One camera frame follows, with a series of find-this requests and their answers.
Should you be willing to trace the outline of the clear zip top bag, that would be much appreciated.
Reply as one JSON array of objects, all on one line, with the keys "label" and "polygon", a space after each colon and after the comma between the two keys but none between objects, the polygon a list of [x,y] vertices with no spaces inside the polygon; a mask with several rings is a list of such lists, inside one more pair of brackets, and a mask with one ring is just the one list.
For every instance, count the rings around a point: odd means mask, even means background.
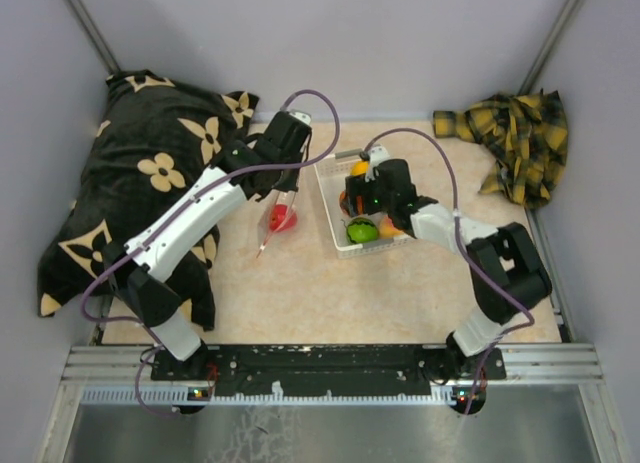
[{"label": "clear zip top bag", "polygon": [[270,243],[297,226],[296,197],[296,191],[277,191],[267,200],[257,226],[257,258],[264,253]]}]

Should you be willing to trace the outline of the green toy watermelon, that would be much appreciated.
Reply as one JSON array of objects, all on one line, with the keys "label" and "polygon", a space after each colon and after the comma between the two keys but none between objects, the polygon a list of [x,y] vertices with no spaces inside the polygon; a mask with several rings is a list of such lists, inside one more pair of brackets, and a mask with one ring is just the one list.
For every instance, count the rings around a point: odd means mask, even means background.
[{"label": "green toy watermelon", "polygon": [[350,244],[364,244],[379,239],[379,230],[376,224],[364,217],[352,218],[343,221],[345,237]]}]

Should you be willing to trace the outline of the red apple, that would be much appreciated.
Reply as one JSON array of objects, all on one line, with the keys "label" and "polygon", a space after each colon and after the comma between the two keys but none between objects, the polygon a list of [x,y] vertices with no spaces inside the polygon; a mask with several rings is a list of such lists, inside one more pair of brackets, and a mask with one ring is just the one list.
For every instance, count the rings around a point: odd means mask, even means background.
[{"label": "red apple", "polygon": [[272,232],[279,233],[294,228],[297,222],[297,213],[292,206],[277,203],[271,210],[268,228]]}]

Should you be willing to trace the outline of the yellow lemon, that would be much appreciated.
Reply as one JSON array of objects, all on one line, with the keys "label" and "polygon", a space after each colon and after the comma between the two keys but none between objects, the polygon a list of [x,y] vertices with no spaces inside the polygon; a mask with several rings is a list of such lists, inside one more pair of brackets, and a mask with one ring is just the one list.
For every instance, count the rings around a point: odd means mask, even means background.
[{"label": "yellow lemon", "polygon": [[351,170],[350,170],[350,175],[352,177],[359,177],[359,176],[363,176],[367,173],[369,168],[369,162],[368,161],[358,161],[357,163],[355,163]]}]

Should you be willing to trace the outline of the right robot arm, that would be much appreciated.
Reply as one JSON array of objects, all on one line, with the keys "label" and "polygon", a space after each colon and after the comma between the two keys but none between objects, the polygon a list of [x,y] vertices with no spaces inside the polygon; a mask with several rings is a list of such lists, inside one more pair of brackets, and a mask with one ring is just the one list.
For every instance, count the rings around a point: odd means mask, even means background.
[{"label": "right robot arm", "polygon": [[442,382],[473,376],[484,352],[504,336],[534,325],[533,309],[552,292],[523,225],[496,227],[419,195],[403,159],[375,163],[362,156],[345,180],[340,206],[355,221],[380,213],[395,230],[447,249],[468,264],[476,307],[447,336],[436,371]]}]

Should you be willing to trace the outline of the orange fruit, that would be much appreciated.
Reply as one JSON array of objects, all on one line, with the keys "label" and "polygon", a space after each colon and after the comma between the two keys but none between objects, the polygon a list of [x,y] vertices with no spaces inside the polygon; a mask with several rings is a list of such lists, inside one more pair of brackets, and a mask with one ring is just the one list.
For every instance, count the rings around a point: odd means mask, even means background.
[{"label": "orange fruit", "polygon": [[347,198],[347,195],[346,195],[346,193],[344,191],[342,191],[340,193],[340,196],[339,196],[339,207],[340,207],[341,211],[346,216],[350,216],[351,215],[351,211],[349,209],[348,198]]}]

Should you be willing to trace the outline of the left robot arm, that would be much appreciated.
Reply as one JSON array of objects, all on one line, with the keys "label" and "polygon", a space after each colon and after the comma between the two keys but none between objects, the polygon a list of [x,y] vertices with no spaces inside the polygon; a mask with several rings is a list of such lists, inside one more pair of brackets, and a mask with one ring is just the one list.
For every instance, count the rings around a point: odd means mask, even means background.
[{"label": "left robot arm", "polygon": [[251,197],[266,197],[286,179],[289,165],[302,162],[311,135],[311,116],[280,111],[250,146],[224,146],[192,187],[149,228],[122,247],[105,249],[109,283],[152,337],[172,355],[184,378],[201,377],[208,367],[201,338],[182,315],[182,299],[168,285],[192,247],[225,216]]}]

